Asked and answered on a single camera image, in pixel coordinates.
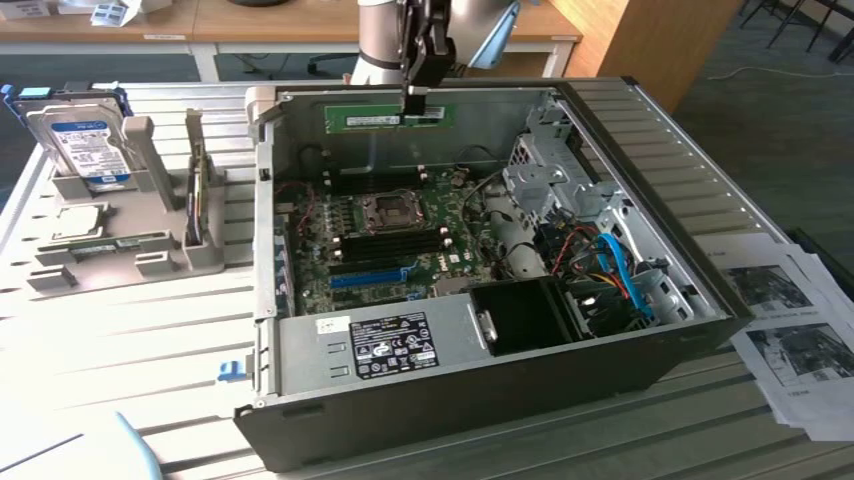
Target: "desk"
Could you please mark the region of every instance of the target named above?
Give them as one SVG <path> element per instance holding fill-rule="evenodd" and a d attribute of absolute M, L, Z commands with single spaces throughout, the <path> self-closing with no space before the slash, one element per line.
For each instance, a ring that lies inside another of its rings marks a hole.
<path fill-rule="evenodd" d="M 199 1 L 175 0 L 122 28 L 94 27 L 88 15 L 0 22 L 0 55 L 188 54 Z"/>
<path fill-rule="evenodd" d="M 545 77 L 562 77 L 581 34 L 549 3 L 523 4 L 507 52 L 545 52 Z M 355 0 L 291 0 L 250 9 L 227 0 L 199 4 L 194 57 L 203 82 L 219 81 L 220 53 L 358 53 L 359 7 Z"/>
<path fill-rule="evenodd" d="M 579 38 L 551 4 L 526 3 L 507 52 L 546 54 L 543 76 L 562 77 Z M 219 82 L 218 54 L 358 53 L 358 41 L 355 0 L 291 0 L 267 8 L 175 0 L 122 28 L 92 27 L 87 15 L 0 22 L 0 55 L 186 54 L 204 82 Z"/>
<path fill-rule="evenodd" d="M 258 174 L 243 109 L 252 85 L 124 86 L 134 111 L 155 122 L 155 145 L 170 170 L 184 168 L 190 153 L 184 110 L 212 111 L 204 117 L 208 151 L 227 171 L 230 201 L 226 270 L 208 277 L 58 297 L 44 302 L 58 315 L 12 316 L 0 322 L 0 362 L 27 366 L 3 372 L 19 374 L 8 381 L 3 377 L 4 391 L 20 392 L 48 408 L 66 408 L 68 415 L 120 411 L 175 480 L 278 478 L 264 471 L 231 419 L 218 416 L 231 412 L 251 385 L 214 383 L 219 361 L 239 358 L 255 340 Z M 641 90 L 619 79 L 573 80 L 573 86 L 691 234 L 781 235 Z M 34 222 L 44 221 L 32 217 L 51 211 L 52 198 L 44 195 L 55 191 L 46 162 L 38 148 L 0 215 L 0 232 L 11 237 L 0 247 L 3 267 Z M 4 306 L 14 301 L 15 289 L 28 288 L 15 281 L 14 274 L 0 275 Z M 56 355 L 68 359 L 51 364 L 56 371 L 36 371 L 36 359 Z M 34 393 L 46 391 L 52 394 Z M 679 365 L 645 392 L 346 462 L 322 463 L 287 478 L 778 480 L 841 478 L 853 465 L 854 446 L 810 443 L 800 429 L 774 422 L 738 354 L 723 349 Z"/>

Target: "stack of papers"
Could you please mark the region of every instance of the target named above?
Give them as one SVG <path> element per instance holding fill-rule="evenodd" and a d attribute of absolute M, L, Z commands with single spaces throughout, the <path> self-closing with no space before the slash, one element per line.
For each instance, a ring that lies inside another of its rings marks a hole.
<path fill-rule="evenodd" d="M 854 303 L 818 256 L 768 234 L 699 237 L 755 314 L 731 338 L 778 423 L 854 440 Z"/>

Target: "hard drive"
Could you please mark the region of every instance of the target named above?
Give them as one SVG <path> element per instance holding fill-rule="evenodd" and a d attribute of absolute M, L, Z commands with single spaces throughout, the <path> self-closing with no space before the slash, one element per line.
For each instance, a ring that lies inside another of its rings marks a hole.
<path fill-rule="evenodd" d="M 124 92 L 4 86 L 6 103 L 56 164 L 60 177 L 80 176 L 92 192 L 136 188 L 131 172 L 143 170 L 139 152 L 122 133 L 132 113 Z"/>

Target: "circuit board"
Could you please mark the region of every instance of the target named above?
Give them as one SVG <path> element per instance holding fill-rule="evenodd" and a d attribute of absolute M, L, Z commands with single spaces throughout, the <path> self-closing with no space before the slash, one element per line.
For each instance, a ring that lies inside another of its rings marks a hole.
<path fill-rule="evenodd" d="M 337 237 L 345 234 L 355 238 L 386 234 L 374 231 L 366 223 L 363 205 L 370 203 L 377 194 L 334 196 L 328 188 L 314 184 L 315 203 L 311 210 L 311 196 L 307 193 L 299 194 L 292 223 L 302 222 L 306 212 L 310 214 L 304 222 L 306 230 L 295 233 L 291 243 L 298 315 L 430 298 L 442 294 L 434 287 L 438 282 L 442 284 L 449 279 L 465 277 L 470 284 L 493 279 L 490 267 L 477 254 L 477 246 L 466 234 L 461 218 L 462 201 L 475 184 L 469 181 L 462 186 L 455 186 L 451 183 L 453 177 L 454 170 L 435 171 L 430 173 L 419 190 L 387 192 L 417 194 L 419 213 L 423 215 L 417 229 L 447 228 L 447 238 L 453 243 L 442 251 L 399 259 L 407 270 L 403 282 L 369 286 L 332 288 L 330 267 L 338 264 Z"/>

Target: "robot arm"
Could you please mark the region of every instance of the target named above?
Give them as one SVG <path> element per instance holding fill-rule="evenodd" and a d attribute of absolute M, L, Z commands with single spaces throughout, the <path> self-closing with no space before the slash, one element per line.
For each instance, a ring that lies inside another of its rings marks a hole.
<path fill-rule="evenodd" d="M 359 0 L 351 84 L 401 84 L 402 113 L 422 115 L 454 63 L 498 64 L 519 8 L 519 0 Z"/>

